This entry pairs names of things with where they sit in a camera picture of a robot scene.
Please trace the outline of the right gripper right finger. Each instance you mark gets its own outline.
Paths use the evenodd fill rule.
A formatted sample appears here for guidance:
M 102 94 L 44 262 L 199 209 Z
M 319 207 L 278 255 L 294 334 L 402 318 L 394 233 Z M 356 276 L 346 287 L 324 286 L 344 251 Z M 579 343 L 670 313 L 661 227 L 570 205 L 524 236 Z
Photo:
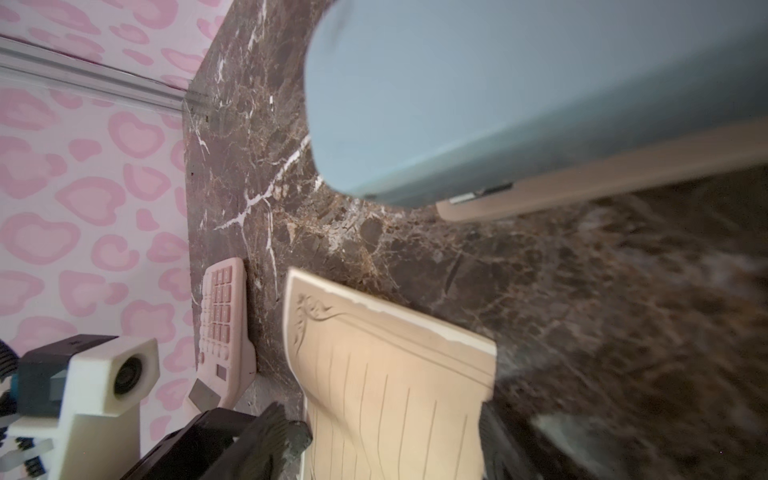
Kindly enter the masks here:
M 486 479 L 540 478 L 526 432 L 508 421 L 495 402 L 482 404 L 478 429 Z

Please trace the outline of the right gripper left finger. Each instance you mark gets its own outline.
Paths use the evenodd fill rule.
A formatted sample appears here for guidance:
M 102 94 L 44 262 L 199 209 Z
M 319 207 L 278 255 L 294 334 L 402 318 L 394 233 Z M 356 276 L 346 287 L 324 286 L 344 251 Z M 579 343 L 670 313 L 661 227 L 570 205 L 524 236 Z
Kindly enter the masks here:
M 201 479 L 279 479 L 312 443 L 306 422 L 290 420 L 272 403 L 210 466 Z

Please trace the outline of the beige lined letter paper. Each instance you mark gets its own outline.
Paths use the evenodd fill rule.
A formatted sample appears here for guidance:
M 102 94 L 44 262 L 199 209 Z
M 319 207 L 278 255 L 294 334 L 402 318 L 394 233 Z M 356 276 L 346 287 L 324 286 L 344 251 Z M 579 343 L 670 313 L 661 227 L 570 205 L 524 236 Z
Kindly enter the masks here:
M 312 443 L 304 479 L 480 479 L 494 341 L 293 268 L 283 340 Z

